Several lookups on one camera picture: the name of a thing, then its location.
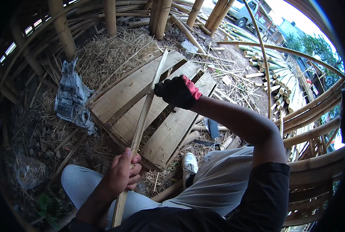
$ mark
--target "white truck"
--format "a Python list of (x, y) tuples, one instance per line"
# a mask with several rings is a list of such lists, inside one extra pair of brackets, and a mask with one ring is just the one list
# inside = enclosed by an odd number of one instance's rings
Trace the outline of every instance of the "white truck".
[[(229, 9), (228, 15), (235, 19), (235, 25), (239, 27), (249, 26), (249, 28), (252, 30), (252, 34), (257, 35), (255, 27), (253, 26), (252, 19), (243, 1), (244, 0), (234, 1), (232, 7)], [(251, 8), (253, 15), (255, 16), (255, 20), (257, 26), (259, 27), (259, 30), (265, 32), (267, 30), (267, 26), (265, 26), (264, 24), (269, 25), (269, 23), (264, 19), (264, 14), (261, 14), (259, 11), (259, 1), (247, 0), (247, 3)]]

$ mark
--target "grey pants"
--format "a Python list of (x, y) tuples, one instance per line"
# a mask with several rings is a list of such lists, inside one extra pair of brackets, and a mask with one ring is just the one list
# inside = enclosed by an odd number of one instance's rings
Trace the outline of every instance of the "grey pants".
[[(177, 197), (162, 203), (139, 193), (129, 191), (122, 219), (132, 214), (157, 207), (183, 209), (208, 208), (225, 216), (240, 204), (247, 188), (252, 169), (253, 147), (209, 152), (195, 175), (193, 185)], [(68, 165), (62, 173), (62, 185), (77, 209), (86, 201), (99, 184), (103, 175), (77, 165)], [(108, 226), (112, 222), (115, 201), (108, 213)]]

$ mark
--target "white sneaker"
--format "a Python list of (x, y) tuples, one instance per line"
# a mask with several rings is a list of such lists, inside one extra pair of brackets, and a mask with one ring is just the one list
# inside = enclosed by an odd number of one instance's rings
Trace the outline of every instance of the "white sneaker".
[(198, 171), (198, 163), (195, 155), (191, 152), (188, 152), (183, 157), (182, 162), (183, 168), (183, 186), (186, 189), (186, 180), (191, 176), (191, 174), (196, 174)]

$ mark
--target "gloved hand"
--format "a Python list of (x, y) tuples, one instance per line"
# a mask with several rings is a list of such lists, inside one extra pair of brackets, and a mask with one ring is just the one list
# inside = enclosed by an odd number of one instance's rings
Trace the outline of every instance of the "gloved hand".
[(185, 75), (158, 82), (154, 86), (154, 93), (166, 103), (183, 109), (190, 109), (202, 95)]

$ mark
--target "black shirt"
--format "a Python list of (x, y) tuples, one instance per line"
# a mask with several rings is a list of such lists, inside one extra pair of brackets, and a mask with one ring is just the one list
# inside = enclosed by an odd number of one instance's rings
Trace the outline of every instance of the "black shirt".
[[(162, 207), (139, 211), (122, 224), (108, 231), (276, 231), (286, 218), (288, 207), (288, 179), (290, 167), (267, 162), (254, 167), (239, 211), (225, 220), (209, 209), (180, 209)], [(80, 222), (71, 223), (73, 232), (104, 231)]]

